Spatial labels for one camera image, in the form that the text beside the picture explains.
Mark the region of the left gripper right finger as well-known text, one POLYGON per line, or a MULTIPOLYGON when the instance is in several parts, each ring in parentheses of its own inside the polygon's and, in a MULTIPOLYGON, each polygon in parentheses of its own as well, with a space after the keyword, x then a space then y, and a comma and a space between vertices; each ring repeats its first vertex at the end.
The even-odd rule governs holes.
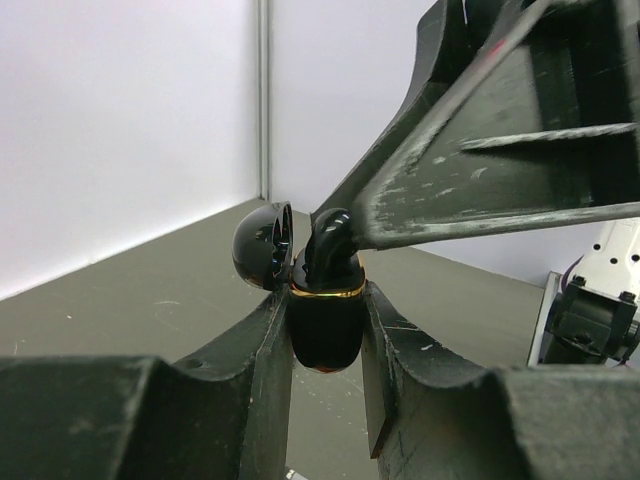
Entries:
POLYGON ((368 283, 361 358, 383 479, 635 479, 639 375, 624 367, 484 368, 368 283))

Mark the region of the black earbud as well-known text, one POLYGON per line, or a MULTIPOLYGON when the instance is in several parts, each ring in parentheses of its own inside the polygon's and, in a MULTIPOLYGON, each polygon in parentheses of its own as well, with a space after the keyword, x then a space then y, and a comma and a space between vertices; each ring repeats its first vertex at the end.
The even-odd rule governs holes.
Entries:
POLYGON ((313 222, 305 249, 305 281, 312 290, 345 289, 362 277, 354 258, 352 217, 344 208, 323 211, 313 222))

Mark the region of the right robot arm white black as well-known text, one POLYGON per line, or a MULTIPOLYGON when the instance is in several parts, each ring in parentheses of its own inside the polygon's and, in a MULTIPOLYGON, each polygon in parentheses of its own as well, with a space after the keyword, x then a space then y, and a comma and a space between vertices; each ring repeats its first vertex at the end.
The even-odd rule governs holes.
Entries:
POLYGON ((639 343, 639 5, 438 1, 396 115, 323 202, 360 249, 599 222, 534 357, 627 361, 639 343))

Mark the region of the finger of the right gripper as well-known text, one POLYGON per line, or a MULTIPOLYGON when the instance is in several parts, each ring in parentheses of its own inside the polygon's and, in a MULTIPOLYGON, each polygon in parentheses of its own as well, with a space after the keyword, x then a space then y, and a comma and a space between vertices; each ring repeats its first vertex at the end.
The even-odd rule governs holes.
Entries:
POLYGON ((356 166, 312 214, 316 220, 353 199, 414 130, 426 113, 470 65, 500 14, 498 1, 437 1, 416 28, 410 84, 395 116, 356 166))
POLYGON ((506 2, 355 198, 359 247, 636 216, 638 22, 635 1, 506 2))

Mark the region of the black earbud case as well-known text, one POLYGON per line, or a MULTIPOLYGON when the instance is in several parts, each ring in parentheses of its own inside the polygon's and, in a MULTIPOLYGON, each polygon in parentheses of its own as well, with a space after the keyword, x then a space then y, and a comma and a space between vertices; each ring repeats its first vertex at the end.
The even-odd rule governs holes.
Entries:
POLYGON ((368 318, 366 275, 345 289, 312 290, 305 281, 305 249, 293 253, 293 213, 288 202, 263 205, 236 227, 232 259, 238 275, 267 291, 286 289, 285 321, 300 364, 322 373, 349 367, 359 354, 368 318))

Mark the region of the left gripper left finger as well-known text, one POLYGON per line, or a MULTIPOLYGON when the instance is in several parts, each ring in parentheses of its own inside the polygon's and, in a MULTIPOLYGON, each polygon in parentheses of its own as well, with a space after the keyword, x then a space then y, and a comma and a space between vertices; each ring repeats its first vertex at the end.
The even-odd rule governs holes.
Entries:
POLYGON ((5 479, 280 479, 292 354, 270 294, 177 362, 5 357, 5 479))

